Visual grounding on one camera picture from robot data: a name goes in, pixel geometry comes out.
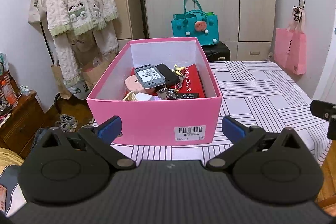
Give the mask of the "purple starfish hair clip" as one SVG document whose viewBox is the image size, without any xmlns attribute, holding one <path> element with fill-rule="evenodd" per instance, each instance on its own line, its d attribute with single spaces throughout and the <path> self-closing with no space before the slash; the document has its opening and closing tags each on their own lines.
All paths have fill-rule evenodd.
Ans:
<svg viewBox="0 0 336 224">
<path fill-rule="evenodd" d="M 149 101 L 161 101 L 162 99 L 159 96 L 151 96 Z"/>
</svg>

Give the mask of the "brown paper grocery bag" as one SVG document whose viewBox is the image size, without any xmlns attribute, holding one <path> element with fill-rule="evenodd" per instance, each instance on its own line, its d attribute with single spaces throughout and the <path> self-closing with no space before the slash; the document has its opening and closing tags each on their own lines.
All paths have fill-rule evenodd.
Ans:
<svg viewBox="0 0 336 224">
<path fill-rule="evenodd" d="M 93 66 L 93 64 L 88 63 L 86 66 L 83 67 L 82 75 L 84 77 L 84 80 L 86 84 L 88 85 L 88 88 L 92 89 L 98 80 L 101 78 L 103 73 L 106 71 L 108 66 L 111 64 L 113 59 L 116 57 L 116 53 L 111 53 L 109 55 L 106 55 L 103 57 L 102 62 L 97 65 L 96 67 Z M 54 75 L 56 84 L 58 86 L 58 91 L 60 93 L 60 96 L 62 99 L 68 100 L 72 96 L 70 91 L 68 91 L 63 83 L 63 76 L 60 69 L 60 66 L 51 66 L 52 73 Z"/>
</svg>

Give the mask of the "brown slipper pair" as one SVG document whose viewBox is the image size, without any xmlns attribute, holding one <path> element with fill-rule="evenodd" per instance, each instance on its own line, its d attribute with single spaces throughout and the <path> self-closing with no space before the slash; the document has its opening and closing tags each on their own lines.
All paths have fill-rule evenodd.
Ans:
<svg viewBox="0 0 336 224">
<path fill-rule="evenodd" d="M 95 122 L 95 118 L 93 117 L 90 121 L 86 123 L 87 126 L 92 126 Z"/>
</svg>

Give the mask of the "silver keys with ring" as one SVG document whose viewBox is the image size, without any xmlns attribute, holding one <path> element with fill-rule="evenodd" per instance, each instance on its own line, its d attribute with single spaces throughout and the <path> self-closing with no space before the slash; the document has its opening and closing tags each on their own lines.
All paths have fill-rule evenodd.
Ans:
<svg viewBox="0 0 336 224">
<path fill-rule="evenodd" d="M 166 85 L 164 85 L 161 89 L 157 91 L 157 96 L 161 100 L 175 100 L 178 98 L 178 92 L 183 86 L 185 76 L 179 75 L 178 78 L 179 82 L 173 88 L 167 88 Z"/>
</svg>

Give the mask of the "grey sneaker pair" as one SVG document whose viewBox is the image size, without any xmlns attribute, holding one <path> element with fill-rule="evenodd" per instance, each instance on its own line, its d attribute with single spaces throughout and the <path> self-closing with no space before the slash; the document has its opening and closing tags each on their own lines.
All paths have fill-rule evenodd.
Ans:
<svg viewBox="0 0 336 224">
<path fill-rule="evenodd" d="M 75 132 L 78 126 L 78 121 L 74 116 L 61 114 L 59 120 L 55 122 L 55 126 L 60 128 L 63 132 Z"/>
</svg>

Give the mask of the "pink round compact case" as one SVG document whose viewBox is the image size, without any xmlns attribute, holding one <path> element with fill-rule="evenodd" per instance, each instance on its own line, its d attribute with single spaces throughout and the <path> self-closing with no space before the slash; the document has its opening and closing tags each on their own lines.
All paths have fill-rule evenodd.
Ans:
<svg viewBox="0 0 336 224">
<path fill-rule="evenodd" d="M 151 89 L 143 88 L 138 78 L 136 77 L 136 75 L 129 76 L 124 81 L 124 84 L 128 92 L 134 92 L 135 94 L 137 93 L 154 94 L 155 93 L 155 88 L 151 88 Z"/>
</svg>

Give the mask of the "wooden side cabinet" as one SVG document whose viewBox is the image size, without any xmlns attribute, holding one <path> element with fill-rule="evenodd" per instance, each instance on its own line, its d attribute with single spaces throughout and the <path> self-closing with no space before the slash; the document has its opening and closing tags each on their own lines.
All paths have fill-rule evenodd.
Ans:
<svg viewBox="0 0 336 224">
<path fill-rule="evenodd" d="M 29 96 L 21 96 L 11 116 L 1 126 L 1 147 L 17 153 L 25 159 L 31 151 L 35 133 L 47 120 L 33 91 Z"/>
</svg>

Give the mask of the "cream knitted cardigan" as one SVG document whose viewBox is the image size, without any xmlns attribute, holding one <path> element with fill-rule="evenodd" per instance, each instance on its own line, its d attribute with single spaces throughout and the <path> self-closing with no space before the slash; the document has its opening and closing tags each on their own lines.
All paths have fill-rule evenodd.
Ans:
<svg viewBox="0 0 336 224">
<path fill-rule="evenodd" d="M 92 34 L 102 55 L 118 52 L 113 20 L 118 18 L 115 0 L 47 0 L 47 22 L 54 39 L 63 81 L 73 89 L 84 83 L 68 39 Z"/>
</svg>

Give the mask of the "cream plastic clip holder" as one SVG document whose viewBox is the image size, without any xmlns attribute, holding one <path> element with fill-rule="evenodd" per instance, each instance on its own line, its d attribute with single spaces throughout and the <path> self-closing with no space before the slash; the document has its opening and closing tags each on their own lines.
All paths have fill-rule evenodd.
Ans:
<svg viewBox="0 0 336 224">
<path fill-rule="evenodd" d="M 138 101 L 138 99 L 134 91 L 131 91 L 123 98 L 123 101 Z"/>
</svg>

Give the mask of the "teal felt tote bag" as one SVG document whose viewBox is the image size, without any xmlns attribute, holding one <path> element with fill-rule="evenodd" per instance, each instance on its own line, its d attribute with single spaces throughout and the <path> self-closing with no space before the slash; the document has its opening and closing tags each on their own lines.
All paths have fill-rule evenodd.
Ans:
<svg viewBox="0 0 336 224">
<path fill-rule="evenodd" d="M 219 43 L 218 16 L 204 12 L 198 0 L 193 0 L 197 10 L 187 11 L 183 0 L 183 14 L 174 14 L 171 27 L 174 37 L 195 37 L 202 46 Z"/>
</svg>

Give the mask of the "pink cardboard storage box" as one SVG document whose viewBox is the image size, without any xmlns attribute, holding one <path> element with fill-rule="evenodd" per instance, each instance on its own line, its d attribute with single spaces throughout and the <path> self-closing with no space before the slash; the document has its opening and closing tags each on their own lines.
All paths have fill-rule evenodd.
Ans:
<svg viewBox="0 0 336 224">
<path fill-rule="evenodd" d="M 192 100 L 124 101 L 124 81 L 133 68 L 165 64 L 195 65 L 205 91 Z M 129 41 L 114 58 L 87 97 L 98 124 L 117 115 L 122 136 L 116 144 L 177 146 L 211 143 L 222 94 L 197 38 L 155 38 Z"/>
</svg>

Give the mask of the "yellow starfish hair clip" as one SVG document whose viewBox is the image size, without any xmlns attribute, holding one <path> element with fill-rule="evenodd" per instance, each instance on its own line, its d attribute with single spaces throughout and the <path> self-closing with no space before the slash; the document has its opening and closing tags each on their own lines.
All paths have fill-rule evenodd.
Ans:
<svg viewBox="0 0 336 224">
<path fill-rule="evenodd" d="M 179 67 L 177 64 L 174 65 L 173 73 L 175 73 L 177 76 L 183 76 L 183 70 L 186 69 L 186 67 L 182 66 Z"/>
</svg>

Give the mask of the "striped white tablecloth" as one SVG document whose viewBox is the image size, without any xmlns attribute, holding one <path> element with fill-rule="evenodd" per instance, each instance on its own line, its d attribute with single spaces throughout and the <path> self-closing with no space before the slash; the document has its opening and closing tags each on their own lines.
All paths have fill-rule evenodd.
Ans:
<svg viewBox="0 0 336 224">
<path fill-rule="evenodd" d="M 111 146 L 135 162 L 141 160 L 200 160 L 224 152 L 232 143 L 222 132 L 222 119 L 231 116 L 241 124 L 260 126 L 267 132 L 296 130 L 318 164 L 323 164 L 331 140 L 328 123 L 312 116 L 311 99 L 279 66 L 270 61 L 211 62 L 223 100 L 213 141 L 185 146 Z"/>
</svg>

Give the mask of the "black phone battery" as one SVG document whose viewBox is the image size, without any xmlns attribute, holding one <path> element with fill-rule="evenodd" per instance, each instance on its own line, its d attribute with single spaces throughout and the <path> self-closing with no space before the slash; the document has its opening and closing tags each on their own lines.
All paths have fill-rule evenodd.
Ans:
<svg viewBox="0 0 336 224">
<path fill-rule="evenodd" d="M 190 100 L 199 98 L 199 93 L 178 93 L 177 100 Z"/>
</svg>

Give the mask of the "pink paper shopping bag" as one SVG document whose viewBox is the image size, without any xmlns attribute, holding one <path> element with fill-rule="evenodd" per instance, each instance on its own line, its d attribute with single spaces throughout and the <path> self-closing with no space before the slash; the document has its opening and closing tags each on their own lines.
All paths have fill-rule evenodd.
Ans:
<svg viewBox="0 0 336 224">
<path fill-rule="evenodd" d="M 302 6 L 293 7 L 293 20 L 287 28 L 276 28 L 274 60 L 295 75 L 306 73 L 306 15 Z"/>
</svg>

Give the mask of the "white charger cube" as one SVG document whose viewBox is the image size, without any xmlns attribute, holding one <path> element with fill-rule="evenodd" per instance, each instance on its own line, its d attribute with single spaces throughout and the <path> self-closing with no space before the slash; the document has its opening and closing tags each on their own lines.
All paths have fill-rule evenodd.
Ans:
<svg viewBox="0 0 336 224">
<path fill-rule="evenodd" d="M 146 94 L 146 93 L 137 93 L 135 97 L 138 101 L 153 101 L 154 100 L 153 95 Z"/>
</svg>

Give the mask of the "black hard suitcase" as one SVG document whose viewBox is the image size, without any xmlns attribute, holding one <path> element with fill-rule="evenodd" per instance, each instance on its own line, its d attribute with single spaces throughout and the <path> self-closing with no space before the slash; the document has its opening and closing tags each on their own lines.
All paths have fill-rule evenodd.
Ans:
<svg viewBox="0 0 336 224">
<path fill-rule="evenodd" d="M 208 61 L 230 61 L 231 52 L 229 48 L 219 42 L 218 44 L 202 46 L 202 49 L 208 59 Z"/>
</svg>

